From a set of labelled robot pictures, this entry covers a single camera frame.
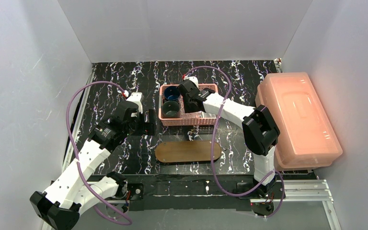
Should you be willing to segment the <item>oval wooden tray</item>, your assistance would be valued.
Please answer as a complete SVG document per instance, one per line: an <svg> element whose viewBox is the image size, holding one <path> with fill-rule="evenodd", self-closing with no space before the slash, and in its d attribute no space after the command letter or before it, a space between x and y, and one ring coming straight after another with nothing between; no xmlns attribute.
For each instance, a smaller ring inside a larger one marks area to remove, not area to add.
<svg viewBox="0 0 368 230"><path fill-rule="evenodd" d="M221 154L221 146L209 140L163 142L155 149L156 159L164 164L216 161Z"/></svg>

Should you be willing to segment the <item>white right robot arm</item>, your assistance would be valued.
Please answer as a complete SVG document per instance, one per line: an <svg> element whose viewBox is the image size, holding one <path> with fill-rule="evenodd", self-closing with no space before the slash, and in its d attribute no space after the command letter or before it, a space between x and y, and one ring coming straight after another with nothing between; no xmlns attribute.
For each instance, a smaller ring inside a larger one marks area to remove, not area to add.
<svg viewBox="0 0 368 230"><path fill-rule="evenodd" d="M274 152L280 135L269 109L264 105L252 107L236 103L209 88L200 90L192 80L184 80L177 88L185 113L213 114L242 129L245 145L253 154L253 183L259 192L268 193L276 182Z"/></svg>

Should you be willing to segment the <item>dark grey cup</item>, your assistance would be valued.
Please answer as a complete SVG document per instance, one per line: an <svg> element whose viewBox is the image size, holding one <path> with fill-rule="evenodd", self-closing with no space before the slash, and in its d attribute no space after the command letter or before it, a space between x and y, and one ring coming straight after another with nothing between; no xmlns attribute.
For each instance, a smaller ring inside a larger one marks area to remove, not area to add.
<svg viewBox="0 0 368 230"><path fill-rule="evenodd" d="M164 118L178 118L180 115L180 104L176 101L166 101L161 112Z"/></svg>

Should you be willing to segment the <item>dark blue cup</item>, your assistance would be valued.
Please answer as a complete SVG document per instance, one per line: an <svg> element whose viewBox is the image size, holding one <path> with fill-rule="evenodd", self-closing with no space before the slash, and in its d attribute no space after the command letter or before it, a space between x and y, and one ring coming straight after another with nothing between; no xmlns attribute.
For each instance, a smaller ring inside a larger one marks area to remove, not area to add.
<svg viewBox="0 0 368 230"><path fill-rule="evenodd" d="M178 99L180 98L181 94L179 89L177 88L177 86L168 86L164 92L163 92L163 96L165 98L165 100L167 101L178 101Z"/></svg>

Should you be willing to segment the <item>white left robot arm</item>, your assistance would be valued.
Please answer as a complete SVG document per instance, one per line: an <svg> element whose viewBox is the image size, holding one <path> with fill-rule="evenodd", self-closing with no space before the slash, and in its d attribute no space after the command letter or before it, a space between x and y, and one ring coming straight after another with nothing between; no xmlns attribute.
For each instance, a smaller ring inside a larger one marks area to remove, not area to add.
<svg viewBox="0 0 368 230"><path fill-rule="evenodd" d="M65 171L44 191L35 191L30 202L38 217L55 230L70 230L80 216L99 202L127 195L127 179L116 172L86 187L95 169L120 146L128 136L153 136L156 112L148 110L145 121L140 102L122 101L116 110L90 132L83 147Z"/></svg>

